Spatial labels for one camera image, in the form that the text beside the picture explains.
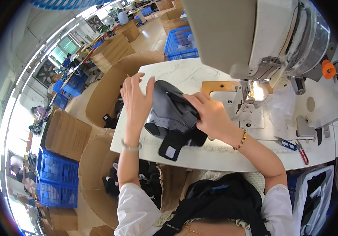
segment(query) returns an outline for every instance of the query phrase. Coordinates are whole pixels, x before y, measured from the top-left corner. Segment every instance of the beaded bracelet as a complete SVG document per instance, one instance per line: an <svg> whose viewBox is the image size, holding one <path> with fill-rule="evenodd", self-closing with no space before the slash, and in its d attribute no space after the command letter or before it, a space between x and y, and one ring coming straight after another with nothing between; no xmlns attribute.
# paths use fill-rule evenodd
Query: beaded bracelet
<svg viewBox="0 0 338 236"><path fill-rule="evenodd" d="M233 149L234 150L239 149L242 146L242 144L244 144L245 139L246 139L246 130L244 130L244 135L242 136L241 143L237 147L233 147Z"/></svg>

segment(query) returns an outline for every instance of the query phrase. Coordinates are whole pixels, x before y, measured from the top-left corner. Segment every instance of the white shirt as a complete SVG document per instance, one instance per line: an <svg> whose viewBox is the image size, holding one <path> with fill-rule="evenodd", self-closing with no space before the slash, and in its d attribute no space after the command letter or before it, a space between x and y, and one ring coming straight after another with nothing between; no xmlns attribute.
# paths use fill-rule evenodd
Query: white shirt
<svg viewBox="0 0 338 236"><path fill-rule="evenodd" d="M115 236L152 236L160 228L152 226L161 216L148 195L134 183L126 183L120 189L117 210L119 225ZM294 235L294 220L288 189L277 184L265 196L261 208L262 218L268 221L271 236Z"/></svg>
<svg viewBox="0 0 338 236"><path fill-rule="evenodd" d="M121 25L124 25L125 23L128 22L128 16L127 16L128 11L122 11L118 14L118 19Z"/></svg>

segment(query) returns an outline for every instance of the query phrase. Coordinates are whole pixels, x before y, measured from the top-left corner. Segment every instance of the floor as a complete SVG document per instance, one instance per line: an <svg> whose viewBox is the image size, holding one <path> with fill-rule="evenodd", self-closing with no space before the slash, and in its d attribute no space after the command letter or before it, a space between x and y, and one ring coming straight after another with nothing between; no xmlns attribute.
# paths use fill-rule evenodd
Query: floor
<svg viewBox="0 0 338 236"><path fill-rule="evenodd" d="M172 9L154 12L153 17L146 17L146 20L148 20L148 22L138 27L141 34L135 41L131 42L131 45L135 52L139 53L144 51L164 50L167 36L161 24L160 17L163 13ZM86 118L86 105L96 86L97 82L90 84L89 87L86 88L80 96L72 98L65 108L66 112L92 126L90 138L95 137L98 134L104 134L107 132L113 133L113 130L102 129L100 127L97 127L96 125L92 125L91 122ZM78 217L78 230L68 231L67 233L69 234L69 236L88 236L93 227L104 225L104 223L91 211L90 207L86 204L80 192L78 192L77 208L75 209L75 211Z"/></svg>

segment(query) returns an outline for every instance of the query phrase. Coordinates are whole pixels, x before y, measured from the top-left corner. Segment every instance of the white table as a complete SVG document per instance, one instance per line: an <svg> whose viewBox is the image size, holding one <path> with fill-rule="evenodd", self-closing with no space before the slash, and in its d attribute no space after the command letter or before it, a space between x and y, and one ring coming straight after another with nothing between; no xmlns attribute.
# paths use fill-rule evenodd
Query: white table
<svg viewBox="0 0 338 236"><path fill-rule="evenodd" d="M143 92L145 92L146 83L151 76L155 76L156 80L166 80L170 82L186 94L200 92L202 81L238 81L230 78L226 73L202 64L199 58L146 65L142 66L139 72L145 72L143 81L140 84L140 88ZM310 91L317 89L317 86L312 87L312 84L313 83L307 87ZM294 113L298 114L299 110L301 109L295 107ZM114 152L121 152L121 139L124 137L126 122L127 117L125 109L123 109L110 147L110 150ZM276 153L283 162L286 170L311 167L332 161L336 158L336 154L338 153L338 139L335 140L335 132L338 133L338 123L329 125L330 137L326 139L323 135L320 146L318 146L317 141L313 142L309 140L307 144L304 138L297 138L295 130L296 125L295 127L289 127L287 130L277 131L273 128L267 116L265 116L264 129L247 129L247 132ZM274 135L289 140L303 139L301 144L308 156L309 165L304 164L298 151L291 151L273 142L273 140L275 140ZM216 139L214 141L207 139L202 147L184 146L176 162L158 155L158 148L162 140L152 136L144 128L141 132L140 142L143 148L139 152L139 158L148 161L204 170L257 171L243 155L233 150L228 144Z"/></svg>

